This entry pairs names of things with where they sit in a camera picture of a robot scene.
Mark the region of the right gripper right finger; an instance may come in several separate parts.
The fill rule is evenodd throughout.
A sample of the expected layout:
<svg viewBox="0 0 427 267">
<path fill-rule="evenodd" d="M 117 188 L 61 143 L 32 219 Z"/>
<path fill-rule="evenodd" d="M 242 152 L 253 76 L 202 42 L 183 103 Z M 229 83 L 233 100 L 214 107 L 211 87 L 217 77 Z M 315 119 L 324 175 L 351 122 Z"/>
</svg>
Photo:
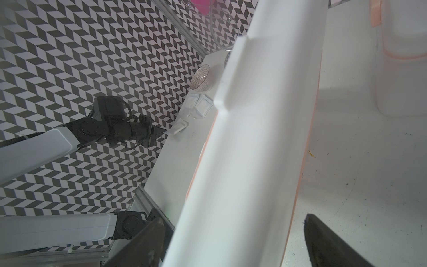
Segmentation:
<svg viewBox="0 0 427 267">
<path fill-rule="evenodd" d="M 304 221 L 304 237 L 313 267 L 372 267 L 314 214 Z"/>
</svg>

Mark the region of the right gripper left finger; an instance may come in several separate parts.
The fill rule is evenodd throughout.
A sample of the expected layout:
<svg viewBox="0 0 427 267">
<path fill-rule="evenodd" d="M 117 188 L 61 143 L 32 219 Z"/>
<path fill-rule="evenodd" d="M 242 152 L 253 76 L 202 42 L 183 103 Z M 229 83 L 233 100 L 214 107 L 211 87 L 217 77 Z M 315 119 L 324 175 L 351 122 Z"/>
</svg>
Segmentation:
<svg viewBox="0 0 427 267">
<path fill-rule="evenodd" d="M 166 226 L 161 218 L 151 221 L 104 267 L 158 267 L 166 235 Z"/>
</svg>

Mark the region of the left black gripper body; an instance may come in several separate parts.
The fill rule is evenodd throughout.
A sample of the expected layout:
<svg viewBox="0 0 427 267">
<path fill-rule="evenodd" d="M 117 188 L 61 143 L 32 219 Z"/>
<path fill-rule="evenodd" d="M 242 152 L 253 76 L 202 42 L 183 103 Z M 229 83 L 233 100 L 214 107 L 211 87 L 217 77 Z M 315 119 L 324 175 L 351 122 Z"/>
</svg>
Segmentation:
<svg viewBox="0 0 427 267">
<path fill-rule="evenodd" d="M 130 105 L 118 96 L 99 96 L 93 103 L 91 118 L 107 123 L 109 144 L 135 141 L 137 146 L 153 146 L 153 119 L 134 115 Z"/>
</svg>

